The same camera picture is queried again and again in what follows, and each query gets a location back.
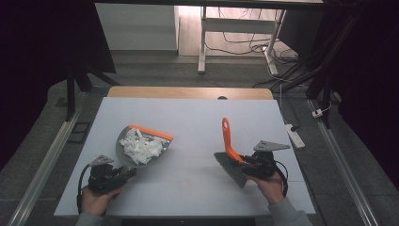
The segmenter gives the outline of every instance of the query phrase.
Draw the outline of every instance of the orange tool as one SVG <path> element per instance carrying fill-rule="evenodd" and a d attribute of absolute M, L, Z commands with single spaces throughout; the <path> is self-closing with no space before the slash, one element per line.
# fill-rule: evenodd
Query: orange tool
<path fill-rule="evenodd" d="M 231 158 L 240 163 L 243 163 L 243 158 L 238 155 L 238 153 L 231 146 L 231 135 L 230 135 L 230 124 L 227 118 L 223 118 L 222 120 L 222 129 L 223 129 L 223 138 L 225 142 L 225 151 L 226 154 Z"/>

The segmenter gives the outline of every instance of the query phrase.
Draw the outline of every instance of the wooden floor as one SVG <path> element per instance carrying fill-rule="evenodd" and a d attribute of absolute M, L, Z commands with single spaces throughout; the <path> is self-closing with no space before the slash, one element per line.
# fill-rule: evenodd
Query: wooden floor
<path fill-rule="evenodd" d="M 179 56 L 194 57 L 199 55 L 200 49 L 200 7 L 179 7 L 180 15 L 180 34 L 179 34 Z M 274 9 L 257 9 L 257 8 L 207 8 L 208 18 L 233 18 L 233 19 L 251 19 L 251 20 L 267 20 L 272 21 L 276 17 Z M 223 33 L 207 32 L 205 42 L 209 48 L 220 49 L 235 54 L 229 54 L 222 51 L 206 50 L 206 56 L 220 57 L 262 57 L 260 48 L 256 50 L 258 53 L 249 53 L 251 47 L 255 45 L 267 44 L 270 35 L 261 34 L 242 34 L 242 33 Z M 234 43 L 234 41 L 246 41 L 242 43 Z M 276 43 L 276 48 L 281 51 L 288 49 L 281 43 Z"/>

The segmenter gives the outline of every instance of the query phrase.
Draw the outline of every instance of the dustpan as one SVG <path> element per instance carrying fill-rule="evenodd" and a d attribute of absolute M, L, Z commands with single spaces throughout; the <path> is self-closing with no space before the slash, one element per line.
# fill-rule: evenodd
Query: dustpan
<path fill-rule="evenodd" d="M 139 133 L 141 136 L 145 137 L 148 141 L 153 141 L 156 138 L 160 138 L 164 141 L 162 141 L 162 151 L 158 156 L 153 156 L 151 160 L 147 164 L 143 163 L 136 163 L 129 155 L 124 153 L 124 146 L 120 144 L 120 141 L 126 137 L 126 134 L 129 130 L 131 129 L 138 129 Z M 173 140 L 173 136 L 153 130 L 144 126 L 136 125 L 136 124 L 130 124 L 127 127 L 125 127 L 121 132 L 120 135 L 118 136 L 117 142 L 116 142 L 116 154 L 118 160 L 126 167 L 129 168 L 142 168 L 142 167 L 147 167 L 149 165 L 152 165 L 156 162 L 156 160 L 161 157 L 164 152 L 168 149 L 168 146 L 170 145 L 170 142 Z"/>
<path fill-rule="evenodd" d="M 224 153 L 214 153 L 217 162 L 222 166 L 234 182 L 241 188 L 247 183 L 247 177 L 243 174 L 240 163 L 244 160 L 231 146 L 230 124 L 227 118 L 222 120 L 223 139 L 225 144 Z"/>

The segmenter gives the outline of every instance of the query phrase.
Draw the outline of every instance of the white cord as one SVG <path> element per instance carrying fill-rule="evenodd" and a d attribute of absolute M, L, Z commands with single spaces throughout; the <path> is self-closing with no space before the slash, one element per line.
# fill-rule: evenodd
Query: white cord
<path fill-rule="evenodd" d="M 330 107 L 331 107 L 331 102 L 329 102 L 329 107 L 324 109 L 324 110 L 322 110 L 322 112 L 325 112 L 325 111 L 329 110 Z"/>

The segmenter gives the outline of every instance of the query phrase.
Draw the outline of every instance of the black cable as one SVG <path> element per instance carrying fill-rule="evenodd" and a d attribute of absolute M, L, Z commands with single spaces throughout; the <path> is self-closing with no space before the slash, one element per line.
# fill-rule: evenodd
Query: black cable
<path fill-rule="evenodd" d="M 280 85 L 280 84 L 281 84 L 282 82 L 284 82 L 284 81 L 289 81 L 289 82 L 291 82 L 291 80 L 288 80 L 288 79 L 289 79 L 291 76 L 293 76 L 293 74 L 294 74 L 297 70 L 301 69 L 302 67 L 303 67 L 302 64 L 296 63 L 296 64 L 295 64 L 295 67 L 294 67 L 289 73 L 284 74 L 284 75 L 281 77 L 281 80 L 280 80 L 277 84 L 275 84 L 271 89 L 274 89 L 277 85 Z M 301 74 L 298 75 L 297 77 L 302 76 L 303 74 L 305 74 L 305 72 L 306 72 L 306 71 L 304 71 L 303 73 L 301 73 Z"/>
<path fill-rule="evenodd" d="M 295 66 L 295 65 L 291 66 L 291 68 L 289 68 L 283 75 L 285 75 L 286 73 L 288 73 L 294 66 Z M 275 78 L 275 77 L 274 77 L 274 78 L 269 79 L 269 80 L 267 80 L 267 81 L 255 83 L 252 87 L 255 88 L 255 87 L 257 87 L 257 86 L 260 86 L 260 85 L 263 85 L 263 84 L 267 84 L 267 83 L 273 82 L 273 81 L 275 81 L 275 80 L 278 80 L 278 78 Z"/>
<path fill-rule="evenodd" d="M 325 52 L 327 45 L 328 45 L 329 43 L 331 43 L 331 42 L 338 36 L 338 34 L 340 33 L 340 31 L 343 29 L 343 27 L 344 27 L 344 23 L 341 23 L 341 24 L 333 31 L 333 35 L 331 35 L 327 40 L 325 40 L 324 43 L 321 45 L 321 47 L 318 48 L 317 51 L 315 51 L 315 52 L 313 52 L 313 53 L 311 53 L 311 54 L 309 54 L 309 55 L 307 55 L 307 56 L 304 56 L 304 57 L 298 59 L 296 63 L 297 63 L 297 64 L 300 64 L 300 65 L 307 65 L 307 64 L 311 64 L 311 63 L 313 63 L 313 62 L 318 61 L 318 60 L 320 59 L 321 55 Z M 272 91 L 272 92 L 273 92 L 273 89 L 274 89 L 276 86 L 278 86 L 279 84 L 281 84 L 283 80 L 286 80 L 287 77 L 290 77 L 290 76 L 294 73 L 294 72 L 290 72 L 291 69 L 292 69 L 292 68 L 290 68 L 284 75 L 282 75 L 282 76 L 280 77 L 281 80 L 280 80 L 279 82 L 277 82 L 276 84 L 274 84 L 274 85 L 272 86 L 272 88 L 271 88 L 271 91 Z"/>
<path fill-rule="evenodd" d="M 289 72 L 289 73 L 287 73 L 285 76 L 283 76 L 277 83 L 275 83 L 271 88 L 270 88 L 270 91 L 271 92 L 273 92 L 273 93 L 275 93 L 275 91 L 274 91 L 274 89 L 278 86 L 278 85 L 281 85 L 282 84 L 282 82 L 291 82 L 291 80 L 288 80 L 293 74 L 294 74 L 294 72 L 296 72 L 296 70 L 298 69 L 299 67 L 295 67 L 291 72 Z"/>
<path fill-rule="evenodd" d="M 248 12 L 249 12 L 249 8 L 244 9 L 244 13 L 245 13 L 245 14 L 242 15 L 242 16 L 240 16 L 238 19 L 241 19 L 241 18 L 247 16 Z"/>
<path fill-rule="evenodd" d="M 223 14 L 223 12 L 221 11 L 220 7 L 218 8 L 218 13 L 219 13 L 219 18 L 222 18 L 222 16 L 223 16 L 223 18 L 226 18 L 225 15 Z M 261 18 L 261 15 L 262 15 L 262 10 L 260 10 L 260 12 L 259 12 L 258 20 Z M 254 40 L 255 34 L 253 34 L 251 40 L 228 40 L 228 39 L 226 38 L 225 32 L 222 32 L 222 34 L 223 34 L 223 38 L 225 39 L 225 41 L 226 41 L 226 42 L 229 42 L 229 43 L 247 43 L 247 42 L 249 42 L 249 49 L 250 49 L 252 52 L 255 52 L 256 49 L 265 46 L 265 44 L 255 45 L 255 48 L 254 48 L 253 46 L 250 45 L 252 42 L 254 42 L 254 41 L 266 41 L 266 40 L 270 40 L 270 39 Z M 228 51 L 224 51 L 224 50 L 221 50 L 221 49 L 214 49 L 214 50 L 222 51 L 222 52 L 229 53 L 229 54 L 235 54 L 235 53 L 228 52 Z"/>
<path fill-rule="evenodd" d="M 296 70 L 298 70 L 300 67 L 302 67 L 302 65 L 301 64 L 299 64 L 299 63 L 296 63 L 296 64 L 294 64 L 289 70 L 287 70 L 284 74 L 282 74 L 280 77 L 279 77 L 279 81 L 276 83 L 276 84 L 274 84 L 271 88 L 270 88 L 270 90 L 272 91 L 272 92 L 274 92 L 274 88 L 276 87 L 276 86 L 278 86 L 279 84 L 281 84 L 284 80 L 287 80 L 291 75 L 293 75 L 294 74 L 294 72 L 296 72 Z"/>
<path fill-rule="evenodd" d="M 287 63 L 297 62 L 298 61 L 297 57 L 282 57 L 281 56 L 283 52 L 286 52 L 286 51 L 289 51 L 289 50 L 291 50 L 291 49 L 286 49 L 284 51 L 281 51 L 279 53 L 279 56 L 277 56 L 276 55 L 276 50 L 273 49 L 273 54 L 274 54 L 273 59 L 276 60 L 280 64 L 287 64 Z"/>
<path fill-rule="evenodd" d="M 334 22 L 334 24 L 337 24 L 339 21 L 339 18 L 342 18 L 342 16 L 340 16 L 343 12 L 342 12 L 342 8 L 343 8 L 343 4 L 341 2 L 339 2 L 338 0 L 331 0 L 332 2 L 336 2 L 340 4 L 338 13 L 336 15 L 336 17 L 334 18 L 334 21 L 336 21 L 336 23 Z M 328 45 L 334 40 L 336 39 L 336 37 L 340 34 L 340 32 L 342 31 L 342 29 L 345 26 L 345 21 L 340 21 L 340 24 L 338 24 L 337 26 L 335 26 L 335 29 L 332 32 L 326 32 L 325 34 L 323 34 L 323 38 L 321 38 L 323 41 L 323 43 L 320 44 L 320 46 L 318 46 L 317 50 L 313 51 L 312 53 L 306 55 L 306 56 L 302 56 L 301 58 L 298 59 L 298 62 L 304 65 L 311 65 L 314 64 L 315 62 L 318 62 L 320 60 L 320 58 L 322 57 L 323 53 L 326 51 L 326 48 L 328 47 Z"/>
<path fill-rule="evenodd" d="M 252 51 L 248 51 L 248 52 L 244 52 L 244 53 L 233 53 L 233 52 L 230 52 L 230 51 L 227 51 L 227 50 L 214 49 L 214 48 L 209 47 L 209 46 L 206 44 L 206 42 L 205 42 L 205 46 L 206 46 L 206 48 L 208 48 L 208 49 L 210 49 L 210 50 L 220 51 L 220 52 L 224 52 L 224 53 L 228 53 L 228 54 L 232 54 L 232 55 L 246 55 L 246 54 L 252 53 Z"/>
<path fill-rule="evenodd" d="M 83 168 L 82 173 L 80 174 L 79 184 L 77 187 L 76 205 L 77 205 L 77 211 L 79 214 L 82 213 L 82 181 L 83 181 L 83 177 L 85 176 L 85 172 L 89 167 L 90 167 L 90 164 L 87 164 Z"/>
<path fill-rule="evenodd" d="M 286 176 L 284 176 L 284 173 L 282 173 L 281 169 L 279 169 L 279 167 L 276 166 L 276 172 L 279 174 L 279 176 L 281 177 L 282 180 L 282 195 L 284 197 L 287 196 L 287 192 L 288 192 L 288 170 L 287 168 L 284 166 L 284 164 L 280 163 L 279 161 L 276 161 L 276 163 L 279 163 L 280 165 L 282 165 L 285 168 L 285 173 Z"/>
<path fill-rule="evenodd" d="M 284 95 L 285 95 L 285 98 L 287 99 L 288 105 L 290 105 L 291 110 L 294 112 L 295 120 L 297 121 L 297 125 L 293 125 L 293 128 L 295 128 L 294 130 L 296 130 L 296 129 L 298 129 L 298 128 L 301 126 L 301 124 L 300 124 L 300 119 L 299 119 L 299 117 L 297 116 L 297 114 L 296 114 L 296 112 L 295 112 L 295 109 L 294 109 L 294 107 L 293 107 L 293 105 L 292 105 L 290 99 L 289 99 L 288 96 L 287 96 L 287 92 L 284 92 Z"/>
<path fill-rule="evenodd" d="M 269 44 L 268 43 L 265 43 L 265 44 L 256 44 L 256 45 L 252 45 L 252 46 L 250 46 L 250 50 L 253 52 L 253 53 L 263 53 L 264 52 L 264 47 L 267 47 L 267 46 L 269 46 Z"/>

